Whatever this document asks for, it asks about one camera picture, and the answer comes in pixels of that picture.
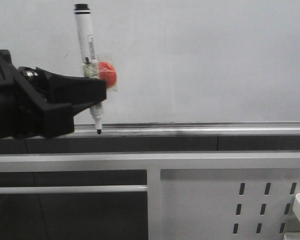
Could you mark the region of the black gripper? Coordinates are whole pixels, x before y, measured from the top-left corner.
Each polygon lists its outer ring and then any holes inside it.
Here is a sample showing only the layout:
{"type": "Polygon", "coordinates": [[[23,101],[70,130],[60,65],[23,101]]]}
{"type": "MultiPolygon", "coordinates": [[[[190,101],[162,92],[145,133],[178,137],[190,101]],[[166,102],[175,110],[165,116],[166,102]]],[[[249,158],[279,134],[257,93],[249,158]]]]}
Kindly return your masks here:
{"type": "Polygon", "coordinates": [[[0,50],[0,139],[55,138],[74,131],[74,116],[107,98],[103,80],[36,68],[35,90],[0,50]]]}

